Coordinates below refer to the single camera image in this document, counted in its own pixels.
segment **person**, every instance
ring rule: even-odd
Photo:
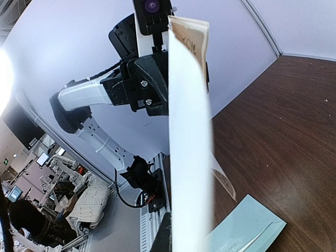
[[[11,202],[6,198],[6,205],[9,213],[9,220],[12,226],[22,235],[25,235],[23,228],[31,235],[38,236],[41,234],[46,223],[46,217],[40,213],[29,201],[19,199]]]
[[[74,231],[63,232],[57,224],[48,220],[28,200],[11,202],[6,198],[9,220],[18,232],[24,235],[23,228],[30,232],[34,241],[44,246],[64,245],[74,239]]]

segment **paper sheet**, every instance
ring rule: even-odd
[[[206,50],[209,38],[209,23],[201,20],[190,19],[185,17],[169,17],[171,22],[169,24],[170,29],[174,32],[176,39],[181,41],[185,47],[195,56],[199,65],[202,68],[204,82],[206,81]],[[236,191],[232,186],[232,183],[227,178],[223,169],[217,162],[212,153],[211,158],[211,172],[220,184],[225,188],[229,195],[235,200]]]
[[[204,252],[212,219],[209,100],[200,63],[171,29],[169,132],[173,251]]]

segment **desk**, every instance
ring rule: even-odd
[[[213,129],[238,203],[250,194],[287,222],[268,251],[336,251],[336,62],[280,57]],[[214,187],[216,227],[238,203]]]

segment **monitor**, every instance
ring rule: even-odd
[[[62,155],[64,154],[64,152],[65,152],[65,150],[64,150],[62,147],[60,147],[60,148],[57,150],[56,154],[62,156]]]
[[[13,187],[13,189],[11,190],[11,192],[9,193],[9,195],[8,195],[8,199],[11,201],[11,202],[16,202],[19,198],[20,198],[20,196],[21,196],[21,194],[22,194],[22,190],[19,188],[19,187],[17,187],[16,185]]]
[[[36,163],[38,163],[40,166],[43,166],[47,162],[48,159],[49,159],[48,154],[45,152],[42,152],[42,154],[36,160]]]

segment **office equipment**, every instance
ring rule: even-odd
[[[11,201],[11,202],[15,202],[17,201],[20,196],[22,195],[22,190],[18,187],[18,186],[14,186],[13,189],[11,190],[11,192],[8,194],[8,199]]]
[[[48,159],[49,159],[48,154],[45,152],[42,152],[42,154],[36,160],[36,163],[38,163],[40,166],[43,166],[48,161]]]
[[[82,176],[76,171],[78,167],[76,161],[57,154],[52,156],[46,165],[54,171],[56,175],[68,175],[69,181],[75,186],[74,192],[78,192],[91,176],[91,173],[86,173]]]

